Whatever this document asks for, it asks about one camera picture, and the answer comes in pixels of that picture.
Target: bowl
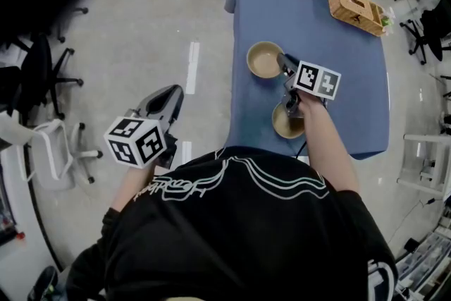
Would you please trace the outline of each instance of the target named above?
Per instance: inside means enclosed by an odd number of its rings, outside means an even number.
[[[292,140],[304,133],[304,119],[288,118],[283,104],[279,103],[273,110],[273,127],[278,135]]]
[[[247,66],[250,71],[260,78],[277,77],[281,70],[277,64],[277,54],[283,50],[271,42],[258,42],[247,52]]]

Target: floor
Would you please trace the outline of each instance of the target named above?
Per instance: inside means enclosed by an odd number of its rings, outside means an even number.
[[[415,6],[415,0],[373,1],[393,6],[398,20]],[[63,264],[69,265],[100,236],[102,216],[125,173],[109,156],[104,131],[154,90],[185,86],[191,42],[200,44],[196,92],[186,96],[173,134],[180,142],[192,142],[192,158],[223,146],[233,58],[233,16],[223,5],[224,0],[84,0],[89,13],[71,20],[66,44],[75,55],[64,71],[83,78],[85,85],[61,90],[61,106],[66,124],[85,122],[85,146],[102,149],[105,157],[89,165],[93,185],[49,192],[34,180],[44,225]],[[437,61],[429,56],[428,64],[420,66],[407,53],[411,39],[404,30],[396,25],[393,32],[382,38],[390,88],[389,148],[354,164],[362,198],[396,256],[408,238],[424,237],[439,217],[440,202],[422,207],[419,200],[425,203],[430,197],[396,180],[403,162],[402,136],[438,132],[445,85],[433,77]],[[54,45],[55,58],[62,49]],[[181,161],[178,152],[174,166]]]

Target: table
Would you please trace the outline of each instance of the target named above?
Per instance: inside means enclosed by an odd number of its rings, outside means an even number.
[[[304,136],[286,140],[272,126],[271,114],[283,96],[284,76],[262,80],[247,67],[248,49],[268,40],[298,59],[342,74],[328,110],[349,154],[365,159],[387,149],[388,87],[380,38],[334,19],[328,0],[226,0],[225,4],[235,14],[226,147],[258,147],[294,156],[304,143]]]

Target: person's right arm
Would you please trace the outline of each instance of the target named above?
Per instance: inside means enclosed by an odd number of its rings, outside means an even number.
[[[319,99],[299,91],[299,108],[304,114],[310,166],[337,190],[359,192],[359,182],[351,158]]]

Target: wicker basket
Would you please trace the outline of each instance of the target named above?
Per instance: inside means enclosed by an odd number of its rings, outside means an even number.
[[[359,27],[380,37],[382,8],[369,0],[329,0],[330,14],[334,18]]]

